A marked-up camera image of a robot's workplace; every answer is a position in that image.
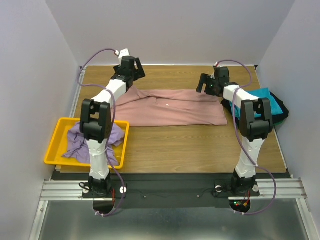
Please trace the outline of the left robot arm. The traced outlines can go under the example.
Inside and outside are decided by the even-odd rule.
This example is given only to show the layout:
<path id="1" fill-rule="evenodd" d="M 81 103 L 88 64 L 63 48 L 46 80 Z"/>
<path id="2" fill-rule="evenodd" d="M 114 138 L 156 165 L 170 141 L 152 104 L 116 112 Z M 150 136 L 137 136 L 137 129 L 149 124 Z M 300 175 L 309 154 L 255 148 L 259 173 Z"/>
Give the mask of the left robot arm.
<path id="1" fill-rule="evenodd" d="M 89 150 L 88 182 L 81 182 L 83 198 L 106 198 L 112 191 L 107 143 L 115 121 L 115 103 L 133 83 L 146 76 L 138 57 L 123 56 L 114 67 L 115 74 L 100 94 L 85 99 L 81 106 L 79 129 Z"/>

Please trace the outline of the pink graphic t-shirt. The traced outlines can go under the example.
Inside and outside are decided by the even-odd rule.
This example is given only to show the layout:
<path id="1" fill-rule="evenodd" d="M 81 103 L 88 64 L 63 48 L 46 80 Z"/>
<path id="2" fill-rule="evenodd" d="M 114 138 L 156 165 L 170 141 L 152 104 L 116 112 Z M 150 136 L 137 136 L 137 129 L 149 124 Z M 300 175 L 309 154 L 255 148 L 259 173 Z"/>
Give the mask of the pink graphic t-shirt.
<path id="1" fill-rule="evenodd" d="M 135 86 L 116 101 L 115 119 L 133 127 L 228 124 L 216 96 L 192 89 L 141 90 Z"/>

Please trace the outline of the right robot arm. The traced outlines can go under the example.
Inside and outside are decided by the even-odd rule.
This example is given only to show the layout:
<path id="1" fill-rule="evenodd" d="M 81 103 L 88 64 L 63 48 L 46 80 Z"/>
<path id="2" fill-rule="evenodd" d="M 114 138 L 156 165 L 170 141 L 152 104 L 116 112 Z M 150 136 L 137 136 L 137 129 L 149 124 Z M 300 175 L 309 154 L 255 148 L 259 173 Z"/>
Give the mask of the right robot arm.
<path id="1" fill-rule="evenodd" d="M 233 195 L 242 195 L 256 187 L 256 168 L 261 147 L 273 130 L 271 102 L 268 98 L 259 98 L 243 90 L 238 84 L 230 82 L 227 67 L 214 67 L 212 75 L 202 73 L 196 92 L 221 97 L 231 101 L 232 110 L 240 109 L 236 134 L 241 152 L 238 164 L 232 174 L 230 191 Z"/>

